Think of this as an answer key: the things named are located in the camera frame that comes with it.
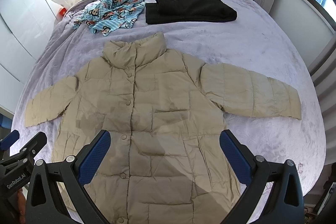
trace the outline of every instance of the red object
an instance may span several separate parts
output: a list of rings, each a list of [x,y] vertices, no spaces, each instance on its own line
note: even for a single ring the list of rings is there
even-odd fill
[[[63,8],[58,13],[60,14],[61,17],[64,17],[66,12],[67,12],[67,9]]]

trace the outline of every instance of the metal screw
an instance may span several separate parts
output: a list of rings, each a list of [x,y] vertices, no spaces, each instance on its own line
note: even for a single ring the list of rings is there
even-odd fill
[[[260,155],[256,155],[255,156],[255,159],[258,161],[258,162],[263,162],[265,160],[265,158],[263,156],[260,156]]]
[[[289,165],[289,166],[294,166],[294,162],[292,160],[287,160],[286,163]]]
[[[75,156],[68,156],[67,157],[67,162],[73,162],[75,160]]]
[[[40,166],[40,165],[42,165],[42,163],[43,163],[43,160],[38,160],[38,161],[36,162],[36,165],[37,165],[37,166]]]

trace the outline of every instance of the beige puffer jacket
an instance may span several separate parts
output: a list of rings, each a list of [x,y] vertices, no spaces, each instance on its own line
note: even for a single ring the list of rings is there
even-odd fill
[[[54,161],[76,155],[102,128],[110,131],[111,147],[85,186],[109,221],[217,224],[240,196],[219,146],[223,110],[301,119],[291,86],[167,49],[158,33],[107,42],[102,57],[29,101],[26,126],[63,113]]]

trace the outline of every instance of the bed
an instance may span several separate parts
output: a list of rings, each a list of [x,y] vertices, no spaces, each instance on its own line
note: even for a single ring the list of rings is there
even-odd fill
[[[308,70],[298,51],[276,22],[252,0],[222,0],[238,13],[227,23],[178,22],[147,25],[142,12],[132,29],[117,29],[109,36],[91,34],[82,24],[72,28],[74,18],[89,3],[73,6],[55,27],[50,41],[37,60],[23,89],[12,129],[20,140],[11,149],[15,154],[38,131],[48,136],[48,144],[37,158],[50,161],[60,118],[31,128],[24,127],[24,113],[29,99],[67,75],[74,75],[92,58],[100,56],[109,40],[132,42],[155,32],[163,32],[167,47],[178,49],[208,63],[230,63],[284,81],[298,90],[302,120],[285,117],[251,118],[224,113],[229,129],[255,155],[268,161],[296,163],[303,194],[317,181],[323,168],[326,140],[322,115]],[[250,221],[261,213],[272,184],[269,183]]]

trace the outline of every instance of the jacket sleeve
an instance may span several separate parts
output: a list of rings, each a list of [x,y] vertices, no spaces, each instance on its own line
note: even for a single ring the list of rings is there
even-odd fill
[[[78,91],[78,78],[67,76],[29,100],[25,126],[35,126],[57,118],[70,104]]]
[[[230,64],[205,64],[201,92],[225,112],[248,117],[293,117],[301,120],[295,88],[260,73]]]

